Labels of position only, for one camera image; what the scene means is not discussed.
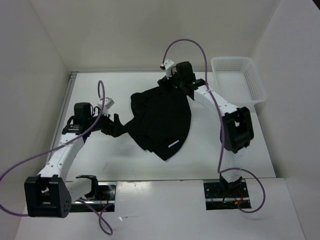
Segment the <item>white plastic basket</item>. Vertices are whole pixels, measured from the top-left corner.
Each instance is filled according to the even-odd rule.
[[[252,106],[267,100],[254,61],[249,57],[220,56],[211,59],[213,85],[230,103]]]

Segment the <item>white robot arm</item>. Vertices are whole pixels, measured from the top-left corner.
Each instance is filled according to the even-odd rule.
[[[218,103],[225,130],[225,146],[229,151],[222,162],[225,168],[241,168],[242,152],[248,147],[254,137],[250,111],[239,108],[228,102],[211,88],[207,88],[203,79],[196,79],[189,62],[175,64],[167,59],[160,68],[166,72],[166,76],[158,81],[158,84],[168,91],[182,90],[194,101],[205,106],[212,114],[218,116],[216,105],[209,94],[211,92]],[[226,188],[232,188],[241,181],[241,171],[230,170],[221,174]]]
[[[114,137],[121,132],[121,129],[117,128],[117,125],[122,126],[119,122],[119,116],[115,114],[114,121],[111,121],[108,114],[109,108],[114,103],[113,100],[106,97],[104,102],[104,107],[102,107],[102,100],[97,105],[99,110],[102,109],[102,115],[91,131],[65,145],[89,129],[97,119],[97,116],[93,116],[91,112],[90,103],[76,103],[74,116],[68,120],[60,138],[59,146],[65,146],[52,154],[48,163],[37,176],[26,179],[24,191],[30,217],[65,218],[69,214],[73,202],[83,195],[95,197],[98,194],[98,180],[94,175],[80,175],[71,182],[66,182],[66,179],[72,163],[91,132],[101,131]]]

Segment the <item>white wall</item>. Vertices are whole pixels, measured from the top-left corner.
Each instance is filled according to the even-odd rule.
[[[279,0],[30,0],[71,70],[159,70],[173,40],[198,41],[208,57],[250,56]],[[203,70],[196,46],[175,61]]]
[[[253,54],[268,94],[259,120],[307,240],[320,236],[320,11],[282,0]]]
[[[28,0],[0,1],[0,173],[47,150],[68,84],[68,72]],[[0,203],[22,213],[23,182],[44,159],[10,172]],[[15,238],[20,217],[0,210],[0,239]]]

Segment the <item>black bracket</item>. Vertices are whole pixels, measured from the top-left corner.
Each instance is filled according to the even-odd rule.
[[[219,183],[220,183],[220,188],[223,193],[227,196],[229,193],[232,193],[236,188],[239,187],[239,185],[242,182],[242,176],[238,178],[238,180],[233,181],[233,182],[227,182],[225,178],[220,174],[219,177]]]
[[[91,104],[89,102],[78,102],[74,105],[74,115],[69,118],[67,125],[63,128],[62,134],[74,133],[80,135],[85,132],[97,119],[97,116],[92,116]],[[101,131],[112,137],[119,137],[126,133],[125,127],[119,120],[119,115],[114,114],[114,121],[110,119],[110,115],[102,115],[94,128],[83,136],[83,141],[86,142],[91,132]]]
[[[30,217],[65,218],[71,209],[71,196],[61,177],[29,176],[24,192]]]
[[[84,196],[87,199],[92,199],[99,196],[99,182],[95,175],[80,175],[76,179],[90,179],[91,180],[91,191]]]
[[[224,126],[224,148],[236,154],[243,147],[250,145],[254,138],[250,111],[246,107],[237,108],[237,111],[226,113],[222,117]]]
[[[192,100],[195,100],[195,90],[205,85],[206,82],[203,79],[196,79],[192,65],[188,61],[177,63],[175,70],[176,73],[172,77],[167,79],[167,76],[164,76],[158,81],[158,85],[169,92],[182,92]]]

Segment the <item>white table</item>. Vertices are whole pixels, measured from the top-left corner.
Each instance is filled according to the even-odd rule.
[[[98,81],[102,80],[106,95],[114,100],[109,113],[118,113],[125,124],[133,118],[130,96],[157,86],[163,72],[101,72],[78,73],[72,83],[62,115],[62,126],[74,114],[74,104],[90,102],[96,106]],[[204,78],[203,72],[196,73]],[[126,133],[118,138],[94,132],[79,152],[68,174],[68,180],[81,175],[96,175],[103,181],[156,181],[218,179],[218,159],[221,143],[220,122],[197,102],[189,101],[192,121],[189,135],[181,150],[166,162],[154,153],[142,150]],[[259,178],[274,178],[275,172],[262,134],[257,114],[251,113],[254,139],[241,157],[241,166]],[[230,152],[225,151],[225,159]]]
[[[115,212],[104,215],[113,236],[100,230],[94,213],[86,212],[64,219],[23,217],[15,240],[304,240],[285,180],[261,181],[266,202],[253,214],[207,211],[201,180],[118,182]],[[254,179],[246,182],[256,208],[261,188]]]

